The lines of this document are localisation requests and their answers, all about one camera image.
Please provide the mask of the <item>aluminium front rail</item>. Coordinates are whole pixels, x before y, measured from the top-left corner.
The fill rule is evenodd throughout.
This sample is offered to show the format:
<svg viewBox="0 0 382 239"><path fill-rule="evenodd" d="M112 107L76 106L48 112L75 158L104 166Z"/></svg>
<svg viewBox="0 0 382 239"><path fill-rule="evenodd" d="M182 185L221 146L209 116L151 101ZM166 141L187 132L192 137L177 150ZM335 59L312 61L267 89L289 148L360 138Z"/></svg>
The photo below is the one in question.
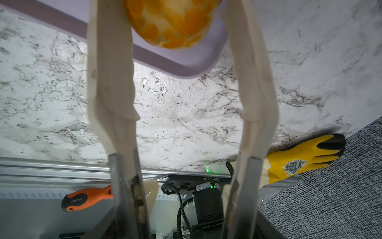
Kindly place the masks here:
<svg viewBox="0 0 382 239"><path fill-rule="evenodd" d="M204 182L230 182L225 174L154 169L143 169L142 178L172 183L183 191ZM1 199L63 199L83 188L109 184L107 165L1 157Z"/></svg>

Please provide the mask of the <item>yellow work glove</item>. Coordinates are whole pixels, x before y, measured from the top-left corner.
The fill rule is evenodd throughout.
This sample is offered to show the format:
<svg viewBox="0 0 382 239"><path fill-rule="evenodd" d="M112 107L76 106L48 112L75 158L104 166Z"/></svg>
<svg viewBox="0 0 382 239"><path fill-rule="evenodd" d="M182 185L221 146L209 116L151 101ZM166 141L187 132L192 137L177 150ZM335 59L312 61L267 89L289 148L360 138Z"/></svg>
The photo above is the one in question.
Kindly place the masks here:
<svg viewBox="0 0 382 239"><path fill-rule="evenodd" d="M304 141L289 150L271 152L264 159L259 188L327 167L344 153L345 147L345 136L333 133Z"/></svg>

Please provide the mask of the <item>braided bread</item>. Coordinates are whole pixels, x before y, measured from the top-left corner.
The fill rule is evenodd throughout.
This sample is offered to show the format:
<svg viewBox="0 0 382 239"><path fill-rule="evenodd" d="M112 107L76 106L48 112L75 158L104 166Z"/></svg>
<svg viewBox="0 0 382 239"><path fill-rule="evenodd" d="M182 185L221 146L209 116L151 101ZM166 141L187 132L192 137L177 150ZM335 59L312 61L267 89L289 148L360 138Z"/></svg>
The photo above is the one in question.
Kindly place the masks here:
<svg viewBox="0 0 382 239"><path fill-rule="evenodd" d="M221 1L126 0L127 17L147 43L166 49L185 49L199 43L210 29Z"/></svg>

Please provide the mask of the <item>metal tongs with white tips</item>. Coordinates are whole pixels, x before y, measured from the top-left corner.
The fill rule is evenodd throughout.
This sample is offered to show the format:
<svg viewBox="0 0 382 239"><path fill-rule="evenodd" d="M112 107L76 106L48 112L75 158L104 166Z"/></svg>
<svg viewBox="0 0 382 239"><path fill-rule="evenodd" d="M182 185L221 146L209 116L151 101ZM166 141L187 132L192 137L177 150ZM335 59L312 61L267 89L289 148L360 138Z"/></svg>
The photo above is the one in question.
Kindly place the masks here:
<svg viewBox="0 0 382 239"><path fill-rule="evenodd" d="M139 114L131 25L122 1L91 1L88 23L88 118L108 154L118 239L151 237L136 140ZM252 1L227 1L225 24L243 105L243 134L221 236L252 239L262 165L279 122L278 100Z"/></svg>

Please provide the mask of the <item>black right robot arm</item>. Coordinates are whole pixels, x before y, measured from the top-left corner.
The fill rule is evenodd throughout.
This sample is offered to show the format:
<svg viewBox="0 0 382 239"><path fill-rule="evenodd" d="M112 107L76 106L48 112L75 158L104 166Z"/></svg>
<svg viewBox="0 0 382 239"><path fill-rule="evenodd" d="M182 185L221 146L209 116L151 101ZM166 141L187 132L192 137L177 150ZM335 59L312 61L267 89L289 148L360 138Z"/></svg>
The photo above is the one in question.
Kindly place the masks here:
<svg viewBox="0 0 382 239"><path fill-rule="evenodd" d="M222 188L225 177L171 174L161 186L162 193L176 195L174 239L218 239L223 223Z"/></svg>

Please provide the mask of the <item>orange handled screwdriver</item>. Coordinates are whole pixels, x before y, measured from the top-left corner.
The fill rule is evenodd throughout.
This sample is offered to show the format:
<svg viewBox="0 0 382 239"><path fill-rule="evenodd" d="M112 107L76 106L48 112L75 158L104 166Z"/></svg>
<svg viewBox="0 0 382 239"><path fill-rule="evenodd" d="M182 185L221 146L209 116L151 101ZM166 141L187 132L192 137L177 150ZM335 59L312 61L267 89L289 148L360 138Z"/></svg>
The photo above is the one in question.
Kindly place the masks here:
<svg viewBox="0 0 382 239"><path fill-rule="evenodd" d="M65 212L79 211L106 199L113 199L111 185L104 188L86 188L68 194L63 198L61 208Z"/></svg>

